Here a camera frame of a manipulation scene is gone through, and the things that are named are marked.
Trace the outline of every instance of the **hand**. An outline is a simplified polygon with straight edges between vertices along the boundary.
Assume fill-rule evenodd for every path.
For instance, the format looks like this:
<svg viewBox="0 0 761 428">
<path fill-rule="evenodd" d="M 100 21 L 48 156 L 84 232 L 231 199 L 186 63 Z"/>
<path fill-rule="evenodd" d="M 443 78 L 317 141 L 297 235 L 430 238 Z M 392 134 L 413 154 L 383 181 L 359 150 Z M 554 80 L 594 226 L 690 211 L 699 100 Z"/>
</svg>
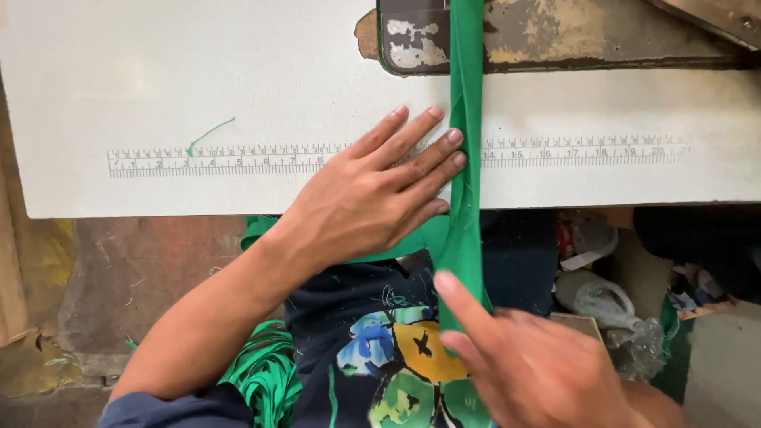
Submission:
<svg viewBox="0 0 761 428">
<path fill-rule="evenodd" d="M 595 339 L 523 311 L 498 309 L 493 318 L 449 272 L 434 284 L 467 334 L 445 331 L 441 342 L 462 359 L 499 426 L 650 426 Z"/>
<path fill-rule="evenodd" d="M 294 258 L 310 258 L 312 270 L 388 251 L 449 204 L 436 199 L 463 169 L 463 141 L 448 130 L 414 159 L 409 150 L 444 118 L 431 107 L 399 132 L 409 110 L 389 113 L 352 147 L 330 159 L 263 238 L 287 243 Z"/>
</svg>

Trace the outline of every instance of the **wooden board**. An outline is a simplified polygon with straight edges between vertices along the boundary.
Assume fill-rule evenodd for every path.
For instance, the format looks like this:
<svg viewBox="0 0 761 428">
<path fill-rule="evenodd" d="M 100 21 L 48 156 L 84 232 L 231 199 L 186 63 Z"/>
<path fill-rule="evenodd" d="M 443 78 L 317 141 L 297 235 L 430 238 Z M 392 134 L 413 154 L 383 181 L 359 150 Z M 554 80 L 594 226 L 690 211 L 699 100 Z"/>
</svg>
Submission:
<svg viewBox="0 0 761 428">
<path fill-rule="evenodd" d="M 29 332 L 29 315 L 18 269 L 13 222 L 0 169 L 0 347 Z"/>
</svg>

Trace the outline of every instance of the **white plastic jug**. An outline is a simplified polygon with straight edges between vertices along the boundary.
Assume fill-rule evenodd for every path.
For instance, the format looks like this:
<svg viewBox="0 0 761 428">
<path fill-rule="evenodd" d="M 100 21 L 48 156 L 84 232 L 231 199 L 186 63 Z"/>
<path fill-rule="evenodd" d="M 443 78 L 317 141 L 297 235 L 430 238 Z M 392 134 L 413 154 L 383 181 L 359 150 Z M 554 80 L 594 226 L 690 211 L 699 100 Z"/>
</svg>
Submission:
<svg viewBox="0 0 761 428">
<path fill-rule="evenodd" d="M 594 317 L 600 328 L 642 328 L 642 319 L 634 315 L 634 305 L 623 289 L 586 269 L 563 273 L 556 288 L 563 306 L 575 314 Z"/>
</svg>

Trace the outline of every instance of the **person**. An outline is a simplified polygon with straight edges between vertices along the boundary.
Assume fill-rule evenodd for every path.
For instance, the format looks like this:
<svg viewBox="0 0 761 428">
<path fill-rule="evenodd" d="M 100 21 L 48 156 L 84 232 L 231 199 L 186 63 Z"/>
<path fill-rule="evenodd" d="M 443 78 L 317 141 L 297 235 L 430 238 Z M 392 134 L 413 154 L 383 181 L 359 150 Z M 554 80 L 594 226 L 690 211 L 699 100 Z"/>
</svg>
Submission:
<svg viewBox="0 0 761 428">
<path fill-rule="evenodd" d="M 679 406 L 665 395 L 621 382 L 599 342 L 536 316 L 549 314 L 547 287 L 491 315 L 451 273 L 432 276 L 424 251 L 415 260 L 343 264 L 388 251 L 449 210 L 438 194 L 467 162 L 458 150 L 463 134 L 449 129 L 400 162 L 444 118 L 431 107 L 404 126 L 408 115 L 397 108 L 327 162 L 267 233 L 158 320 L 114 386 L 99 427 L 251 426 L 252 410 L 237 389 L 216 384 L 255 326 L 284 302 L 303 385 L 293 427 L 683 426 Z M 531 216 L 549 219 L 540 247 L 556 251 L 552 212 L 523 216 L 512 227 Z M 499 296 L 510 288 L 508 270 L 499 269 L 512 257 L 487 248 L 507 240 L 484 221 L 491 234 L 484 281 L 490 297 L 489 287 Z M 490 260 L 495 251 L 499 260 Z M 548 254 L 541 270 L 551 284 L 557 259 Z M 487 274 L 486 264 L 496 273 Z M 464 334 L 440 331 L 438 299 Z M 519 300 L 530 302 L 525 311 Z"/>
</svg>

